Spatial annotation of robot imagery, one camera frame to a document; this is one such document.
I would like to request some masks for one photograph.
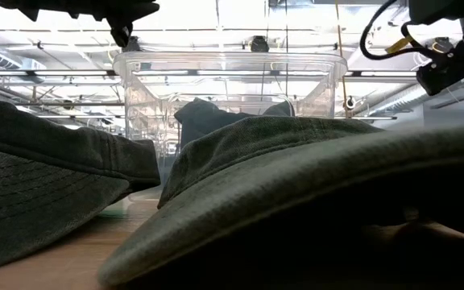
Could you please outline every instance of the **table surface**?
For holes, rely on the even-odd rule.
[[[103,261],[157,211],[151,193],[135,193],[53,245],[0,267],[0,289],[103,289],[96,272]]]

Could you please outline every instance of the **gray cap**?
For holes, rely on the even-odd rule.
[[[340,222],[342,226],[333,233],[341,233],[342,227],[370,225],[378,216],[387,216],[384,210],[398,212],[404,205],[423,206],[420,209],[447,225],[450,221],[458,226],[454,228],[464,229],[464,207],[456,208],[456,218],[449,216],[450,206],[460,202],[455,195],[435,202],[442,192],[401,193],[396,186],[395,194],[388,195],[386,189],[375,190],[380,188],[374,185],[387,185],[380,182],[385,176],[410,172],[431,172],[433,176],[433,172],[444,172],[439,168],[450,172],[448,169],[456,166],[464,166],[464,128],[396,133],[353,120],[246,118],[187,144],[173,165],[159,211],[104,262],[98,279],[104,285],[118,285],[142,276],[151,285],[147,277],[163,272],[161,283],[167,285],[184,283],[185,278],[192,279],[195,274],[201,281],[217,281],[220,286],[215,288],[221,288],[241,277],[228,271],[228,259],[220,261],[220,255],[230,257],[227,253],[236,253],[244,258],[237,267],[254,270],[248,266],[258,258],[261,249],[272,243],[279,245],[273,239],[287,241],[297,237],[291,228],[303,230],[301,233],[307,234],[300,235],[310,238],[311,233],[319,235],[324,225],[334,228]],[[396,180],[386,181],[395,184]],[[373,181],[370,186],[360,187],[368,181]],[[294,214],[293,209],[302,208],[307,209],[300,216]],[[249,239],[253,233],[265,230],[247,229],[290,210],[291,215],[278,218],[279,226],[272,227],[271,241]],[[285,223],[288,220],[294,226]],[[203,269],[203,260],[209,259],[196,253],[245,231],[249,233],[245,242],[235,240],[227,249],[215,249],[213,262],[206,268],[212,271],[198,270]],[[311,253],[312,247],[301,242],[307,250],[297,252],[301,256],[305,256],[305,251]],[[255,245],[257,250],[241,255],[244,245]],[[342,245],[351,246],[348,239],[343,239]],[[293,251],[274,251],[267,263],[286,250],[288,255]],[[192,262],[179,267],[179,271],[169,267],[189,256],[193,257]],[[285,269],[295,265],[286,264]],[[227,272],[221,278],[213,278],[222,268],[227,268]]]
[[[0,102],[0,265],[159,183],[152,142],[70,130]]]

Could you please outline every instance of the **clear plastic container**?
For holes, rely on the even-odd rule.
[[[196,98],[232,114],[332,118],[346,61],[326,54],[127,52],[114,60],[123,79],[126,136],[155,143],[163,182],[180,154],[175,113]]]

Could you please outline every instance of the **hat brim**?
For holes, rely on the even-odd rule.
[[[0,266],[75,230],[128,187],[126,180],[0,152]]]
[[[459,165],[464,128],[359,135],[256,156],[169,201],[106,260],[98,279],[124,284],[271,215],[381,176]]]

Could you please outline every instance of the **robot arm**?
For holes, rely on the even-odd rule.
[[[110,25],[110,33],[116,44],[124,48],[133,30],[132,22],[159,10],[155,0],[0,0],[0,6],[19,9],[31,21],[36,21],[39,10],[68,12],[72,18],[78,15],[92,15],[97,21],[104,18]]]
[[[365,57],[372,60],[392,58],[403,53],[419,52],[430,58],[431,63],[418,69],[416,78],[429,95],[440,93],[443,89],[453,85],[464,78],[464,1],[463,0],[409,0],[409,15],[411,22],[403,26],[404,38],[412,48],[400,49],[384,56],[374,56],[366,50],[366,35],[371,25],[382,12],[396,0],[386,2],[377,11],[363,32],[360,47]],[[460,19],[463,39],[446,53],[435,52],[417,43],[408,33],[407,25],[432,24],[440,19]]]

